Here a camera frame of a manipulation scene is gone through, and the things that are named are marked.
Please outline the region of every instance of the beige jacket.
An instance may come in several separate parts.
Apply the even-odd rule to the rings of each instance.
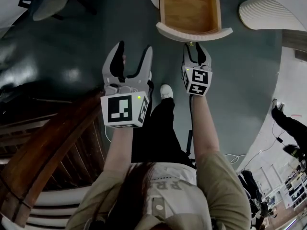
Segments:
[[[83,230],[91,219],[97,204],[113,187],[99,211],[99,218],[106,219],[114,205],[124,174],[103,171],[85,195],[77,211],[67,223],[68,230]],[[197,164],[197,187],[204,193],[211,218],[215,218],[219,230],[248,230],[251,212],[245,191],[230,163],[217,152],[202,157]],[[196,214],[177,214],[163,219],[173,230],[206,230],[202,217]],[[161,220],[145,215],[136,230],[150,230]]]

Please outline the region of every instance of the black cable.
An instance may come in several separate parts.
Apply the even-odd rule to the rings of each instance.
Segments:
[[[189,130],[189,136],[188,136],[188,142],[187,142],[187,149],[186,149],[186,155],[191,155],[191,144],[192,144],[192,138],[193,138],[193,130]]]
[[[274,132],[273,132],[274,124],[275,124],[275,120],[274,120],[273,127],[272,127],[272,134],[273,134],[273,135],[274,135]]]
[[[193,94],[190,94],[189,105],[190,105],[191,123],[192,123],[192,130],[193,130],[193,115],[192,115],[193,104],[192,104],[192,101],[193,101]]]

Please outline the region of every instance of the long brown hair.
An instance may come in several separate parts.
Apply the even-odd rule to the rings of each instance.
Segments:
[[[105,223],[95,224],[99,209],[104,202],[103,199],[93,215],[90,230],[135,229],[146,209],[147,191],[150,186],[153,167],[154,163],[141,163],[130,166],[120,188],[117,201]]]

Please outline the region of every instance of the wooden stair railing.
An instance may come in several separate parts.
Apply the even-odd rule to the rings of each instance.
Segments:
[[[21,147],[0,177],[0,213],[24,227],[39,194],[83,131],[101,114],[95,89],[52,117]]]

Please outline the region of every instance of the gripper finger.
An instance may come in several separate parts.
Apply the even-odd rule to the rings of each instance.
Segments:
[[[102,67],[102,76],[105,84],[125,82],[123,54],[125,43],[120,41],[108,54]]]
[[[190,67],[195,64],[197,64],[197,62],[192,59],[189,46],[187,44],[184,44],[183,46],[183,65]]]
[[[208,51],[199,43],[196,43],[197,61],[199,66],[211,66],[211,56]]]
[[[149,73],[152,67],[152,60],[153,48],[148,45],[143,51],[136,73],[127,76],[126,81],[132,81],[136,84],[147,84]]]

